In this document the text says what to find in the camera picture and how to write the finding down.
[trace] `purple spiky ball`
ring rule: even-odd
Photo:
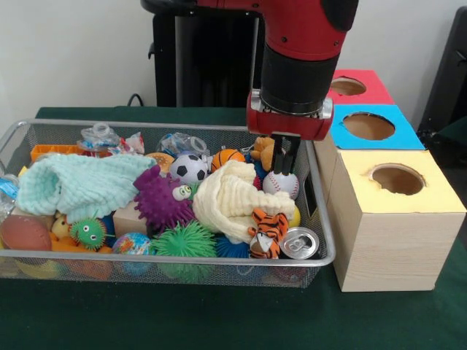
[[[173,193],[175,188],[182,186],[180,180],[173,180],[170,174],[161,177],[160,172],[159,166],[153,166],[133,183],[139,190],[134,199],[138,203],[135,209],[141,213],[139,218],[145,217],[147,224],[152,225],[155,231],[175,228],[178,222],[187,225],[195,219],[191,200],[177,200]]]

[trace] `tiger toy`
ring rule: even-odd
[[[259,208],[253,210],[252,218],[258,224],[258,229],[250,227],[248,233],[252,236],[250,256],[256,259],[278,259],[279,243],[287,234],[289,223],[283,213],[268,215]]]

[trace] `wire mesh basket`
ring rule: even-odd
[[[14,124],[0,139],[0,170],[18,175],[31,164],[30,152],[37,144],[75,144],[80,131],[93,121],[27,120]],[[244,127],[170,125],[110,122],[115,132],[128,137],[141,132],[146,153],[175,131],[197,136],[208,149],[252,145],[255,135]],[[311,142],[301,142],[295,174],[301,184],[296,200],[301,226],[320,238],[318,253],[309,260],[257,260],[239,258],[162,257],[122,254],[80,254],[0,250],[0,276],[13,279],[67,281],[144,282],[165,284],[212,284],[265,287],[307,287],[320,267],[330,264],[335,248],[323,199],[320,176]]]

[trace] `soda can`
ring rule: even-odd
[[[316,233],[306,227],[292,227],[280,242],[280,249],[288,257],[295,260],[305,260],[312,257],[320,246]]]

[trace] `red box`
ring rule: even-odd
[[[375,71],[338,69],[328,97],[334,104],[395,104]]]

